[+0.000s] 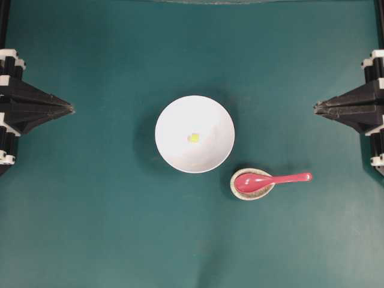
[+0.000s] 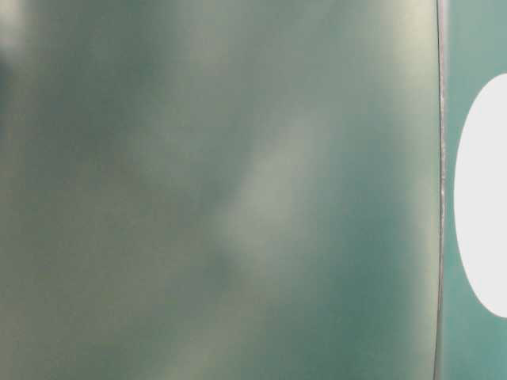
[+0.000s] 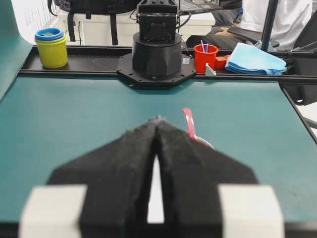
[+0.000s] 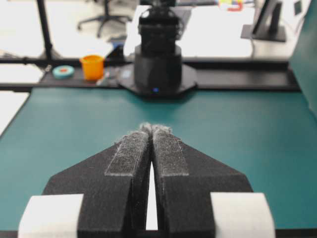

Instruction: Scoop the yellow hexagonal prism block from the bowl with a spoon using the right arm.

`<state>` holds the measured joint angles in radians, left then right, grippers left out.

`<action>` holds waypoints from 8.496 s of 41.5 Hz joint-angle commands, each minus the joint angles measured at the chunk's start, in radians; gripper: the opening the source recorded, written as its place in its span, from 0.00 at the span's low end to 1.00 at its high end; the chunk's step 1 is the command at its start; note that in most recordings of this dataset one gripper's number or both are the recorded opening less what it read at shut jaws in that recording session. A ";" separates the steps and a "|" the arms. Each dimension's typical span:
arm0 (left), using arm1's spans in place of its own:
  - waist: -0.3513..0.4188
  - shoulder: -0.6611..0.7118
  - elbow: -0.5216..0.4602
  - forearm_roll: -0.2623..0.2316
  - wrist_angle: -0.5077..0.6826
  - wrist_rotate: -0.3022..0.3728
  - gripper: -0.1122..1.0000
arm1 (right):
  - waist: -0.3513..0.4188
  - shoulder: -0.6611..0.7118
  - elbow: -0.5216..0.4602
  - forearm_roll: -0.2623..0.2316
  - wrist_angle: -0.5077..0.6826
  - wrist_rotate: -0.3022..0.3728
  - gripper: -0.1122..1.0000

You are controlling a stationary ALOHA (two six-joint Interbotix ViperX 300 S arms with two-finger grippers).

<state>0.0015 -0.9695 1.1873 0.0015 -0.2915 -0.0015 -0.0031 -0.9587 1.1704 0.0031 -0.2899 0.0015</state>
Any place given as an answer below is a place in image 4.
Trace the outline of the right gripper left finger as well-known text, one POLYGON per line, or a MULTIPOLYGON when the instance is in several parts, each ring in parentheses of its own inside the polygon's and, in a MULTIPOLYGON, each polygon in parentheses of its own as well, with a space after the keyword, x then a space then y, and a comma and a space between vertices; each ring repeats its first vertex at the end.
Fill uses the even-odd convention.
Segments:
POLYGON ((48 180, 32 196, 20 238, 124 238, 146 223, 152 130, 148 123, 48 180))

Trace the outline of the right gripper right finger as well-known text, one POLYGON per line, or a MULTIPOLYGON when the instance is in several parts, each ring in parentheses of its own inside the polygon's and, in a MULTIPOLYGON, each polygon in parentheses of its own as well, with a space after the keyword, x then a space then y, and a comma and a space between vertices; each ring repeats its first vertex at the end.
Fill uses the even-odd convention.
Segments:
POLYGON ((273 238, 263 193, 240 171, 183 143, 154 125, 158 225, 169 238, 273 238))

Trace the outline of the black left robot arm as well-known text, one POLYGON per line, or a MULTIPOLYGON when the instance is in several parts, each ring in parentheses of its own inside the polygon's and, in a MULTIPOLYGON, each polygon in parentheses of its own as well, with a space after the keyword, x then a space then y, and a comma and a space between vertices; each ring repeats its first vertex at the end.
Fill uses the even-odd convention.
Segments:
POLYGON ((197 72, 183 64, 176 45, 183 20, 171 9, 174 0, 152 0, 139 17, 141 43, 135 47, 132 64, 117 78, 120 86, 145 97, 175 97, 196 87, 197 72))

